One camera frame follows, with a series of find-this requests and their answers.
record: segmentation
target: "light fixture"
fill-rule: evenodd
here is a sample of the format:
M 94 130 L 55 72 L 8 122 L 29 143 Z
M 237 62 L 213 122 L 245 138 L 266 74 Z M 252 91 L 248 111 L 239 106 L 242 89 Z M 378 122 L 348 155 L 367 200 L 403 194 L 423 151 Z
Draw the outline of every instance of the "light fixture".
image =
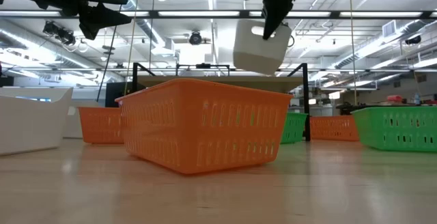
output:
M 355 84 L 354 83 L 350 83 L 349 85 L 348 85 L 348 87 L 360 87 L 360 86 L 362 86 L 362 85 L 367 85 L 367 84 L 369 84 L 369 83 L 371 83 L 372 81 L 357 81 L 357 82 L 355 82 Z
M 120 12 L 121 14 L 125 14 L 127 16 L 149 16 L 149 12 L 137 12 L 135 15 L 135 12 Z
M 417 69 L 417 68 L 423 68 L 423 67 L 431 66 L 434 64 L 437 64 L 437 58 L 420 61 L 417 64 L 411 65 L 410 69 L 413 70 L 413 69 Z
M 407 73 L 409 70 L 385 70 L 385 69 L 378 69 L 378 70 L 369 70 L 370 72 L 392 72 L 392 73 Z
M 374 67 L 372 67 L 372 69 L 383 68 L 383 67 L 391 65 L 394 62 L 396 62 L 396 60 L 393 60 L 393 59 L 383 61 L 382 63 L 379 63 L 379 64 L 375 65 Z
M 329 99 L 339 99 L 340 98 L 340 92 L 334 92 L 329 94 Z
M 32 72 L 29 72 L 27 70 L 21 70 L 20 72 L 9 70 L 9 72 L 14 73 L 14 74 L 21 74 L 23 76 L 27 76 L 27 77 L 31 77 L 31 78 L 40 78 L 38 75 L 36 75 Z
M 158 12 L 159 16 L 239 16 L 240 12 L 235 11 L 166 11 Z
M 61 16 L 59 12 L 56 11 L 12 11 L 12 10 L 2 10 L 0 11 L 0 16 Z
M 399 75 L 400 75 L 400 74 L 392 74 L 392 75 L 390 75 L 390 76 L 383 77 L 383 78 L 379 79 L 378 81 L 387 81 L 387 80 L 390 80 L 390 79 L 392 79 L 392 78 L 395 78 L 395 77 L 397 77 L 397 76 L 399 76 Z
M 329 17 L 330 12 L 288 12 L 289 17 Z
M 352 12 L 353 17 L 419 17 L 422 12 Z M 351 12 L 340 12 L 340 17 L 351 17 Z

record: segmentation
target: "ductwork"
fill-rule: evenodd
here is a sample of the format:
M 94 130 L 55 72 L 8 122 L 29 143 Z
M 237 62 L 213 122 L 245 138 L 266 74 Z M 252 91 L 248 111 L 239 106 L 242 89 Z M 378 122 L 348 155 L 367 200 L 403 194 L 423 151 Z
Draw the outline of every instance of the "ductwork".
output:
M 394 35 L 384 37 L 383 33 L 380 33 L 372 37 L 370 40 L 356 46 L 355 55 L 353 52 L 341 55 L 330 68 L 340 69 L 353 61 L 360 60 L 388 47 L 390 43 L 394 41 L 406 40 L 433 23 L 435 23 L 434 20 L 415 20 L 412 22 L 396 20 L 396 31 Z
M 126 5 L 122 5 L 122 10 L 135 10 L 136 5 L 135 0 L 128 0 Z M 146 34 L 146 36 L 151 39 L 152 44 L 155 47 L 163 47 L 165 45 L 164 40 L 154 29 L 152 29 L 151 24 L 147 20 L 135 19 L 135 23 Z
M 62 46 L 57 46 L 56 44 L 41 38 L 40 36 L 37 36 L 27 30 L 22 29 L 19 26 L 16 26 L 13 23 L 10 23 L 4 19 L 0 19 L 0 29 L 3 32 L 6 32 L 10 34 L 11 36 L 16 36 L 17 39 L 23 39 L 27 40 L 29 42 L 32 42 L 34 44 L 37 44 L 38 46 L 41 46 L 40 48 L 47 52 L 48 54 L 53 54 L 56 57 L 62 57 L 64 60 L 74 63 L 77 66 L 80 66 L 81 68 L 101 68 L 102 66 L 84 58 L 81 57 L 75 53 L 70 53 L 66 49 L 64 49 Z M 114 79 L 115 81 L 125 81 L 125 78 L 114 73 L 114 72 L 107 72 L 107 76 Z

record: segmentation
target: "red object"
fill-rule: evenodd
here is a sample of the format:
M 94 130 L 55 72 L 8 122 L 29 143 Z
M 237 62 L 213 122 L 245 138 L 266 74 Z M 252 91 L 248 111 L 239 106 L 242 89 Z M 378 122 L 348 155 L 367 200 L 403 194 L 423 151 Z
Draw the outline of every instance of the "red object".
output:
M 391 102 L 402 102 L 402 97 L 399 95 L 387 96 L 387 101 Z

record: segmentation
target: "hanging cable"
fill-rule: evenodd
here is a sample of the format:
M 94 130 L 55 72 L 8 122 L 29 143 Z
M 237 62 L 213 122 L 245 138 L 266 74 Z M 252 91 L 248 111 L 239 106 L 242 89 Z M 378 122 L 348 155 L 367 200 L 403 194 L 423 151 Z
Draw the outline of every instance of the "hanging cable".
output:
M 352 35 L 352 56 L 355 56 L 355 44 L 354 44 L 354 17 L 353 17 L 353 5 L 352 5 L 352 0 L 349 0 L 350 2 L 350 27 L 351 27 L 351 35 Z M 354 66 L 354 102 L 355 105 L 357 105 L 357 101 L 356 101 L 356 71 L 355 71 L 355 61 L 352 62 L 353 66 Z
M 135 13 L 134 13 L 134 22 L 137 19 L 137 8 L 138 8 L 138 0 L 135 1 Z M 135 25 L 132 26 L 132 37 L 130 38 L 130 49 L 129 49 L 129 60 L 128 60 L 128 73 L 126 76 L 129 76 L 129 68 L 130 68 L 130 59 L 132 57 L 132 48 L 134 46 L 134 34 L 135 34 Z M 124 95 L 126 95 L 128 92 L 128 79 L 126 78 L 126 82 L 124 83 Z
M 123 6 L 123 5 L 120 5 L 120 7 L 119 7 L 119 9 L 118 9 L 118 12 L 119 12 L 119 13 L 122 11 L 122 6 Z M 106 74 L 107 74 L 108 65 L 109 65 L 109 60 L 111 59 L 111 53 L 112 53 L 112 49 L 113 49 L 114 39 L 115 39 L 115 34 L 116 34 L 116 33 L 117 33 L 117 26 L 114 27 L 114 32 L 113 32 L 113 34 L 112 34 L 111 47 L 110 47 L 110 49 L 109 49 L 109 54 L 108 54 L 107 64 L 106 64 L 106 66 L 104 67 L 104 72 L 103 72 L 103 76 L 102 76 L 102 81 L 100 82 L 100 87 L 99 87 L 99 89 L 98 89 L 98 93 L 97 93 L 97 102 L 98 102 L 98 99 L 99 99 L 99 97 L 100 97 L 100 92 L 102 91 L 103 82 L 104 82 L 104 77 L 105 77 Z

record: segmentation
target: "white plastic container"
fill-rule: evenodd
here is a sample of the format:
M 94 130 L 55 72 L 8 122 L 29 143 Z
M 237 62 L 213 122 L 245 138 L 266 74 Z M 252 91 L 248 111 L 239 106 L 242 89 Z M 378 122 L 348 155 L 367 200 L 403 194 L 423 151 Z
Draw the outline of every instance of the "white plastic container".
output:
M 57 148 L 72 92 L 72 88 L 0 88 L 0 155 Z
M 264 40 L 253 32 L 263 30 L 264 23 L 239 20 L 234 44 L 234 65 L 237 68 L 260 74 L 274 75 L 283 63 L 292 30 L 279 26 L 274 37 Z

